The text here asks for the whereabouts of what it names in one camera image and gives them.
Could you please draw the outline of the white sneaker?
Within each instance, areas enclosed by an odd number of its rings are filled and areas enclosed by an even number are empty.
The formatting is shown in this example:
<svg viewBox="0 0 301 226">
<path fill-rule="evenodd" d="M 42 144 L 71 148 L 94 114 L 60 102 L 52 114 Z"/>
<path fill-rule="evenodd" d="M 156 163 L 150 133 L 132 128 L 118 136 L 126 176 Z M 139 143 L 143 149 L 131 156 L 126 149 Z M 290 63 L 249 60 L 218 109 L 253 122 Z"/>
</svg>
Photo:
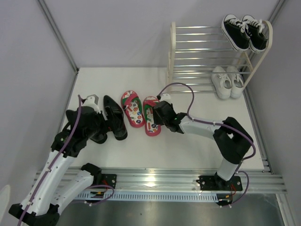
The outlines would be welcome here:
<svg viewBox="0 0 301 226">
<path fill-rule="evenodd" d="M 239 71 L 234 66 L 228 66 L 226 72 L 231 80 L 230 96 L 232 98 L 240 98 L 244 90 L 244 82 L 239 74 Z"/>
<path fill-rule="evenodd" d="M 222 67 L 217 66 L 213 69 L 211 81 L 216 89 L 217 96 L 220 99 L 228 99 L 230 97 L 232 83 Z"/>
</svg>

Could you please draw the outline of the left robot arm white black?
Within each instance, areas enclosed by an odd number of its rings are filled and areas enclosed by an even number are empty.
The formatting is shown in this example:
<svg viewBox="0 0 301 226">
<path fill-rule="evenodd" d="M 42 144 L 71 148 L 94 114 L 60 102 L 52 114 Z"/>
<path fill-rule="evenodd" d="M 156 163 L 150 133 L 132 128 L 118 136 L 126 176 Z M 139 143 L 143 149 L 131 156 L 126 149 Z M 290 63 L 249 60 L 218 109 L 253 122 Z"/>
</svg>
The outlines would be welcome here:
<svg viewBox="0 0 301 226">
<path fill-rule="evenodd" d="M 107 126 L 96 104 L 80 106 L 76 111 L 67 110 L 67 124 L 55 136 L 47 163 L 26 198 L 11 205 L 9 214 L 18 219 L 18 224 L 29 226 L 55 226 L 63 210 L 82 191 L 92 188 L 116 186 L 115 174 L 103 174 L 101 168 L 86 163 L 69 184 L 57 190 L 65 172 L 75 161 L 88 140 L 102 144 L 107 139 Z"/>
</svg>

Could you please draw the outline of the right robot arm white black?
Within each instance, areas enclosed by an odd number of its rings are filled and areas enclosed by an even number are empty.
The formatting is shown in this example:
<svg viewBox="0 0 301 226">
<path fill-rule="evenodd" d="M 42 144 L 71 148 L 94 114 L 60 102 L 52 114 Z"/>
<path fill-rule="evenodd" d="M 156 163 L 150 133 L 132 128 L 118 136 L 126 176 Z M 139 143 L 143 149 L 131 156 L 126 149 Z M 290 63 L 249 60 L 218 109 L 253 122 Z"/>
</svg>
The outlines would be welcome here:
<svg viewBox="0 0 301 226">
<path fill-rule="evenodd" d="M 173 105 L 167 101 L 156 104 L 152 109 L 157 125 L 164 125 L 171 132 L 198 135 L 216 142 L 223 159 L 213 176 L 199 176 L 197 183 L 201 190 L 229 191 L 241 181 L 234 174 L 254 143 L 236 119 L 227 117 L 223 121 L 214 122 L 192 118 L 187 113 L 176 113 Z"/>
</svg>

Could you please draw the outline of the red green flip-flop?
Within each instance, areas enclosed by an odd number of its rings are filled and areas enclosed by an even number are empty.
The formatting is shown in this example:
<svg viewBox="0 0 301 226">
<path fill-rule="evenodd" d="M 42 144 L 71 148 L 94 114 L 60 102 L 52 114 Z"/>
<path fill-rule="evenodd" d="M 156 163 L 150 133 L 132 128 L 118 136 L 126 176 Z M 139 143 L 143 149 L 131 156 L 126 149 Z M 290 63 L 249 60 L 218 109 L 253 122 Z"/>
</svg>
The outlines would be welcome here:
<svg viewBox="0 0 301 226">
<path fill-rule="evenodd" d="M 132 127 L 140 128 L 145 124 L 142 103 L 136 92 L 126 91 L 121 97 L 121 105 Z"/>
<path fill-rule="evenodd" d="M 145 132 L 150 137 L 157 136 L 161 133 L 161 126 L 154 122 L 153 107 L 159 103 L 154 96 L 148 96 L 143 101 L 143 114 L 145 118 Z"/>
</svg>

